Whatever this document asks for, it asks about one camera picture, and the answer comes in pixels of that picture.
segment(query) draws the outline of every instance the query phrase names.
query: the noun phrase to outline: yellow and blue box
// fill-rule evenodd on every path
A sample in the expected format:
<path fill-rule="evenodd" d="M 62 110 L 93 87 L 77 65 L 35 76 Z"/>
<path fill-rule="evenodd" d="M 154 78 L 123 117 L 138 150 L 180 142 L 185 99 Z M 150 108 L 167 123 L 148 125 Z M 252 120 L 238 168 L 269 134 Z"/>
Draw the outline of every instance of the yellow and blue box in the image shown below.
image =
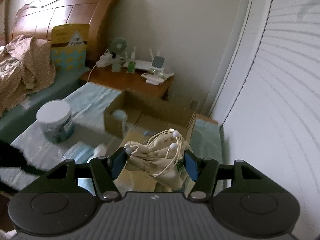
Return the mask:
<path fill-rule="evenodd" d="M 85 67 L 89 24 L 65 24 L 52 28 L 51 60 L 57 70 Z"/>

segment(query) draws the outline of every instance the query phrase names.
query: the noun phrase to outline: nightstand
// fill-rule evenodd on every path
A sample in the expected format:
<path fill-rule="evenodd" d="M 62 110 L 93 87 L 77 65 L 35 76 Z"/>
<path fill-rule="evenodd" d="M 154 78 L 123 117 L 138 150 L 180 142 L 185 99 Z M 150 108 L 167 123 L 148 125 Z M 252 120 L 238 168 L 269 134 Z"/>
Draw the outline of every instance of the nightstand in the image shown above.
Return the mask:
<path fill-rule="evenodd" d="M 80 79 L 87 82 L 89 73 L 90 71 L 84 73 Z M 134 74 L 127 73 L 126 68 L 122 68 L 121 72 L 112 72 L 111 66 L 104 68 L 96 67 L 91 73 L 89 82 L 116 90 L 132 89 L 156 98 L 166 99 L 174 76 L 168 78 L 162 84 L 155 86 L 146 83 L 146 79 L 141 77 L 143 73 L 144 71 L 141 70 L 136 70 Z"/>

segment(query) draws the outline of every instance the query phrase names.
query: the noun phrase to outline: pink blanket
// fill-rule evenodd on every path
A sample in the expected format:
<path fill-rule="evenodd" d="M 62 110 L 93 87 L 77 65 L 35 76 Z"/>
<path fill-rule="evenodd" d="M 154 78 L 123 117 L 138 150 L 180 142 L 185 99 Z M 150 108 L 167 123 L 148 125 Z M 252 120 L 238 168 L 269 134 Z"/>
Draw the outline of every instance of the pink blanket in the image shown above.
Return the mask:
<path fill-rule="evenodd" d="M 0 52 L 0 117 L 29 93 L 49 87 L 55 78 L 50 41 L 19 35 Z"/>

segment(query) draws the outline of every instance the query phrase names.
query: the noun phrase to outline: headboard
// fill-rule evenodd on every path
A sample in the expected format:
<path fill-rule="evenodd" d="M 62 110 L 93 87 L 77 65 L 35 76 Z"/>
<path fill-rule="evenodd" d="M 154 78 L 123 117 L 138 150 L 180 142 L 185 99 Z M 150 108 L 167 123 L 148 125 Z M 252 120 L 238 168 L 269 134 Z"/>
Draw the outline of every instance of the headboard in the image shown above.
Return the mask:
<path fill-rule="evenodd" d="M 116 2 L 118 0 L 34 0 L 17 12 L 10 41 L 20 34 L 50 39 L 54 26 L 90 24 L 86 65 L 92 66 L 105 52 L 108 13 Z"/>

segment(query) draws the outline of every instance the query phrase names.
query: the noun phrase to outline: silver screw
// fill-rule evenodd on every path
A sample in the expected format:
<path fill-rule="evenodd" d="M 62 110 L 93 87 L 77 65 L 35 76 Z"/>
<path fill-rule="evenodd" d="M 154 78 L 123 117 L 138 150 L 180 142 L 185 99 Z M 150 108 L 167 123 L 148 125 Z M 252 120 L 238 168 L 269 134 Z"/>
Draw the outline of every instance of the silver screw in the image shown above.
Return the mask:
<path fill-rule="evenodd" d="M 194 191 L 191 193 L 191 198 L 201 200 L 207 197 L 207 194 L 202 191 Z"/>
<path fill-rule="evenodd" d="M 104 192 L 102 195 L 104 198 L 106 198 L 108 200 L 115 199 L 119 196 L 118 192 L 113 191 L 113 190 L 108 190 L 108 191 Z"/>

